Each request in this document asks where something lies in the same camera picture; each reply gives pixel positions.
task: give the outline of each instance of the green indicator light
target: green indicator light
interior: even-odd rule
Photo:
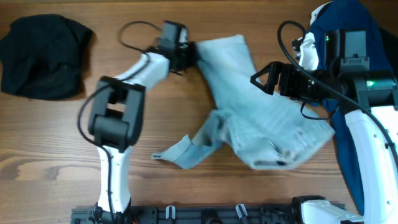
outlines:
[[[373,82],[373,81],[366,81],[366,85],[367,85],[368,87],[371,87],[371,86],[374,85],[374,82]]]

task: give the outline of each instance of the cable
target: cable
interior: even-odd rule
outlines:
[[[303,115],[304,118],[312,119],[312,120],[315,120],[315,121],[325,121],[325,120],[331,119],[335,115],[335,113],[337,112],[337,109],[339,108],[339,105],[336,105],[335,108],[333,109],[333,111],[330,112],[329,117],[327,117],[327,118],[316,118],[316,117],[307,116],[307,115],[305,115],[303,113],[303,109],[304,109],[305,104],[306,103],[304,103],[304,102],[301,104],[301,108],[300,108],[301,115]]]
[[[151,24],[150,22],[145,22],[145,21],[134,21],[134,22],[129,22],[129,23],[127,23],[126,25],[122,26],[122,28],[120,29],[120,31],[119,31],[119,33],[118,33],[118,41],[119,41],[119,43],[120,43],[121,45],[125,46],[125,47],[128,47],[128,48],[130,48],[130,49],[137,50],[137,51],[141,52],[142,54],[146,55],[146,56],[147,56],[147,60],[145,61],[145,64],[144,64],[141,68],[139,68],[138,70],[136,70],[133,74],[129,75],[129,76],[126,77],[126,78],[121,79],[121,80],[120,80],[121,82],[126,81],[126,80],[128,80],[128,79],[130,79],[130,78],[136,76],[138,73],[142,72],[143,69],[145,69],[145,68],[148,66],[148,64],[150,63],[150,57],[149,57],[149,54],[148,54],[147,52],[145,52],[144,50],[142,50],[142,49],[140,49],[140,48],[137,48],[137,47],[134,47],[134,46],[125,44],[125,43],[123,42],[123,40],[122,40],[122,34],[123,34],[123,32],[124,32],[129,26],[134,25],[134,24],[146,24],[146,25],[149,25],[149,26],[152,26],[152,27],[156,28],[157,30],[161,30],[160,28],[158,28],[157,26]],[[80,109],[79,109],[78,116],[77,116],[77,128],[78,128],[79,133],[81,134],[81,136],[82,136],[86,141],[88,141],[89,143],[91,143],[91,144],[95,145],[96,147],[99,147],[100,149],[102,149],[102,150],[105,152],[106,157],[108,158],[108,203],[109,203],[109,212],[111,213],[112,223],[115,223],[114,214],[113,214],[113,208],[112,208],[112,200],[111,200],[111,195],[112,195],[112,191],[111,191],[111,180],[112,180],[112,178],[111,178],[111,174],[112,174],[112,173],[111,173],[111,172],[112,172],[112,155],[111,155],[103,146],[97,144],[96,142],[94,142],[93,140],[91,140],[90,138],[88,138],[87,135],[83,132],[83,130],[82,130],[82,128],[81,128],[81,117],[82,117],[83,112],[84,112],[85,108],[87,107],[88,103],[89,103],[96,95],[98,95],[99,93],[101,93],[101,92],[104,91],[105,89],[109,88],[110,86],[111,86],[111,85],[108,84],[108,85],[102,86],[101,88],[97,89],[97,90],[96,90],[94,93],[92,93],[92,94],[86,99],[86,101],[82,104],[82,106],[81,106]]]
[[[277,34],[277,38],[278,38],[278,43],[280,48],[282,49],[283,53],[285,54],[285,56],[287,57],[287,59],[298,69],[300,70],[300,72],[302,72],[307,78],[313,80],[315,83],[317,83],[320,87],[326,89],[327,91],[329,91],[332,94],[335,94],[337,96],[339,96],[342,100],[347,101],[348,103],[351,103],[352,105],[354,105],[355,107],[357,107],[358,109],[360,109],[364,114],[368,115],[373,122],[376,124],[376,126],[380,129],[381,133],[383,133],[383,136],[385,137],[385,139],[387,140],[387,144],[390,147],[390,150],[392,152],[392,156],[394,158],[394,162],[396,163],[396,167],[398,169],[398,153],[395,150],[396,146],[395,144],[392,142],[390,136],[388,135],[388,132],[386,131],[386,129],[384,128],[384,126],[380,123],[380,121],[371,113],[369,112],[367,109],[363,108],[361,105],[359,105],[357,102],[355,102],[354,100],[348,98],[347,96],[345,96],[344,94],[332,89],[330,86],[328,86],[327,84],[323,83],[322,81],[320,81],[319,79],[313,77],[311,74],[309,74],[303,67],[301,67],[295,60],[294,58],[292,58],[292,56],[289,54],[289,52],[287,51],[283,40],[282,40],[282,29],[284,28],[284,26],[286,26],[287,24],[292,24],[295,25],[296,27],[300,28],[301,31],[303,32],[303,38],[302,40],[305,39],[305,34],[306,31],[304,29],[304,27],[299,24],[298,22],[295,21],[285,21],[283,23],[281,23],[281,25],[278,28],[278,34]]]

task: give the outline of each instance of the folded fabric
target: folded fabric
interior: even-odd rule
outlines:
[[[294,169],[334,134],[326,121],[305,119],[300,105],[250,83],[256,71],[243,36],[197,43],[198,67],[209,84],[217,110],[192,140],[185,136],[153,159],[190,169],[229,144],[252,169]],[[317,116],[306,109],[309,116]]]
[[[334,0],[326,7],[327,9],[324,10],[324,13],[317,17],[308,30],[315,37],[315,47],[319,57],[318,69],[327,69],[324,60],[326,31],[363,29],[366,31],[366,53],[369,57],[369,69],[392,71],[384,51],[379,26],[361,3],[357,0]],[[393,38],[389,36],[388,40],[393,41]],[[396,54],[393,49],[389,51],[391,55]],[[323,102],[324,107],[328,111],[333,110],[336,104],[337,101],[325,100]],[[353,138],[346,125],[345,117],[339,110],[334,115],[332,124],[336,131],[335,144],[337,146],[337,159],[341,172],[353,196],[359,214],[363,215],[364,195],[358,157]]]
[[[0,41],[1,91],[41,100],[76,95],[93,31],[59,15],[22,17]]]

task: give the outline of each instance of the tabletop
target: tabletop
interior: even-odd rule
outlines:
[[[257,68],[287,62],[277,44],[284,20],[309,27],[310,13],[326,1],[170,1],[0,5],[0,38],[22,16],[60,14],[95,32],[84,58],[85,92],[62,101],[30,100],[0,93],[0,223],[69,223],[71,209],[92,206],[100,196],[97,150],[79,135],[77,111],[99,77],[115,76],[139,53],[116,40],[130,21],[163,20],[185,24],[191,40],[235,34],[245,36]],[[392,1],[365,1],[380,26],[398,34]],[[284,40],[300,31],[286,28]],[[146,26],[128,29],[126,42],[147,47],[159,33]],[[182,170],[150,154],[193,136],[215,108],[206,82],[196,68],[171,74],[146,96],[144,127],[130,158],[129,186],[133,205],[259,205],[288,203],[294,196],[322,195],[356,213],[330,141],[294,170],[251,170],[225,146],[200,165]],[[321,108],[315,110],[326,115]],[[86,126],[88,113],[83,116]]]

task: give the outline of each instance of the dark blue fabric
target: dark blue fabric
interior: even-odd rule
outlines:
[[[315,36],[315,47],[320,59],[318,69],[327,69],[324,60],[325,32],[337,29],[366,30],[366,53],[370,58],[369,69],[392,71],[384,52],[379,26],[365,7],[357,0],[334,0],[308,30]],[[333,110],[336,104],[337,101],[325,100],[323,102],[324,107],[329,112]],[[332,123],[336,131],[335,143],[341,172],[359,213],[363,215],[363,186],[353,138],[340,111],[337,111]]]

